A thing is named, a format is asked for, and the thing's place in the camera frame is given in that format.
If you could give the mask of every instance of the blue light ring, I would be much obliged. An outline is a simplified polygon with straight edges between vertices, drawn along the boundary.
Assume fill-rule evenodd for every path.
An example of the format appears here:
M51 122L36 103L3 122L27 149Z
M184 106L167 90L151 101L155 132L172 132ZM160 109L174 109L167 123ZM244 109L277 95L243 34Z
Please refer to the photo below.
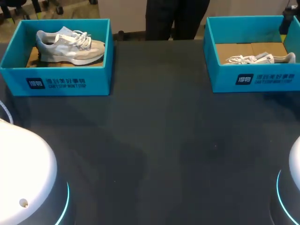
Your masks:
M281 207L283 208L283 210L285 211L285 213L287 214L287 216L296 224L296 225L299 225L296 220L293 219L293 217L288 213L288 211L285 209L282 201L281 201L281 198L280 198L280 195L279 195L279 188L278 188L278 182L279 182L279 175L281 173L281 170L279 171L279 174L277 176L277 182L276 182L276 190L277 190L277 196L278 196L278 200L281 204Z
M70 188L69 188L69 184L67 182L67 202L66 202L65 208L64 208L60 218L57 220L55 225L59 225L60 222L62 221L63 217L65 216L67 208L68 208L68 204L69 204L69 199L70 199Z

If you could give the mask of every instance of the person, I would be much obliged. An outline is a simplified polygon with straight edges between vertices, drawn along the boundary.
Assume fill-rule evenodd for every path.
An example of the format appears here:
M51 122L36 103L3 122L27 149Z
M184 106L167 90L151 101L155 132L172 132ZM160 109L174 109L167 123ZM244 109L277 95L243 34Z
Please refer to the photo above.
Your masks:
M146 40L194 39L210 0L147 0Z

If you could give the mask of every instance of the white dome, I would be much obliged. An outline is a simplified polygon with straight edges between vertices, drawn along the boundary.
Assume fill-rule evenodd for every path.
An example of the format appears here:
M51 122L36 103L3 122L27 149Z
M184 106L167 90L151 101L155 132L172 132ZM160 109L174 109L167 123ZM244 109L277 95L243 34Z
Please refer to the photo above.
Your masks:
M292 146L289 157L289 166L292 178L300 190L300 137Z
M31 216L49 195L56 173L54 153L40 136L0 120L0 225Z

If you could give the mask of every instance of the white sneaker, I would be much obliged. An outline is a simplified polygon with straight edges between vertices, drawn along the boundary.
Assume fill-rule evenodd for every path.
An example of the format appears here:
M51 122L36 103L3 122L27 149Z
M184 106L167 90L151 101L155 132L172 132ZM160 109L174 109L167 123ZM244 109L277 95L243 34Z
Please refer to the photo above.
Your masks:
M268 64L268 63L296 63L296 55L294 53L289 53L286 56L273 56L264 52L257 56L245 56L242 55L232 56L227 59L229 63L226 64Z
M105 44L92 40L86 32L71 31L63 27L56 33L39 30L36 35L37 49L43 62L71 62L86 65L100 59Z

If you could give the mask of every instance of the dark table surface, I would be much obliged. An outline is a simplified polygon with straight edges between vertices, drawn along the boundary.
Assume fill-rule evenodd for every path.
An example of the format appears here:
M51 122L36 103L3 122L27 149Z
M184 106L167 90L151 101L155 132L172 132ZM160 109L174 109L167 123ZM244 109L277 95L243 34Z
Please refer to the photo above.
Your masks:
M78 225L271 224L300 94L213 94L202 44L118 43L108 97L12 98L0 81L18 123L53 148Z

